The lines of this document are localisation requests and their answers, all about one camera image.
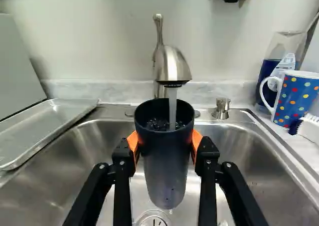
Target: black mount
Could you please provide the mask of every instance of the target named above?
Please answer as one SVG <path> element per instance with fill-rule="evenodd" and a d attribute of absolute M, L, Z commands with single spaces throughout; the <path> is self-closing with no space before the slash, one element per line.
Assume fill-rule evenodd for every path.
<path fill-rule="evenodd" d="M 236 226 L 268 226 L 238 167 L 218 163 L 220 153 L 209 137 L 197 149 L 195 171 L 201 177 L 198 226 L 216 226 L 216 187 L 225 192 Z M 104 199 L 115 184 L 113 226 L 132 226 L 129 179 L 135 172 L 133 152 L 122 140 L 112 154 L 113 164 L 97 164 L 75 200 L 63 226 L 94 226 Z"/>

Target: baking sheet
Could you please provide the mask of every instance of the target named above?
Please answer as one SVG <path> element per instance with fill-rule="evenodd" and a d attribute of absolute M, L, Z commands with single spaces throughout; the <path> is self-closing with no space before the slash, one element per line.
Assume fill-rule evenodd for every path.
<path fill-rule="evenodd" d="M 93 110 L 97 102 L 51 99 L 0 122 L 0 170 L 11 170 L 23 164 Z"/>

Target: water stream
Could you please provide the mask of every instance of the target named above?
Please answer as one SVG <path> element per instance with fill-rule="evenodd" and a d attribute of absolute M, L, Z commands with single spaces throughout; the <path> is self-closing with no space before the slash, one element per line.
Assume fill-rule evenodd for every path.
<path fill-rule="evenodd" d="M 169 101 L 169 130 L 176 129 L 176 103 L 177 103 L 177 89 L 167 87 L 167 96 Z"/>

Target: polka dot mug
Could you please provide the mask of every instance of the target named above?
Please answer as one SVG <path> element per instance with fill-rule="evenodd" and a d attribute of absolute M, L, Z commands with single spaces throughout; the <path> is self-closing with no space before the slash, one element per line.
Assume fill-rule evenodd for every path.
<path fill-rule="evenodd" d="M 263 94 L 263 86 L 268 80 L 278 83 L 278 93 L 274 107 L 271 107 Z M 262 101 L 270 111 L 271 120 L 282 127 L 289 128 L 295 119 L 304 116 L 319 93 L 319 73 L 287 70 L 282 78 L 265 78 L 259 88 Z"/>

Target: sink basin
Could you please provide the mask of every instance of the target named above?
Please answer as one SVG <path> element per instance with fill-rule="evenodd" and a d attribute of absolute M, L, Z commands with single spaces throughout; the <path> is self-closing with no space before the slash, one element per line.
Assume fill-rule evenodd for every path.
<path fill-rule="evenodd" d="M 22 167 L 0 179 L 0 222 L 6 226 L 59 226 L 64 222 L 93 166 L 112 163 L 122 137 L 135 130 L 132 106 L 103 105 L 59 136 Z M 195 129 L 218 147 L 220 162 L 241 170 L 271 226 L 315 226 L 319 211 L 308 182 L 298 176 L 278 141 L 247 110 L 232 109 L 216 120 L 202 110 Z M 185 197 L 173 210 L 161 210 L 149 199 L 140 158 L 131 178 L 132 217 L 136 226 L 197 225 L 200 178 L 189 161 Z M 114 187 L 106 196 L 97 225 L 111 226 Z M 217 217 L 234 226 L 223 191 L 216 185 Z"/>

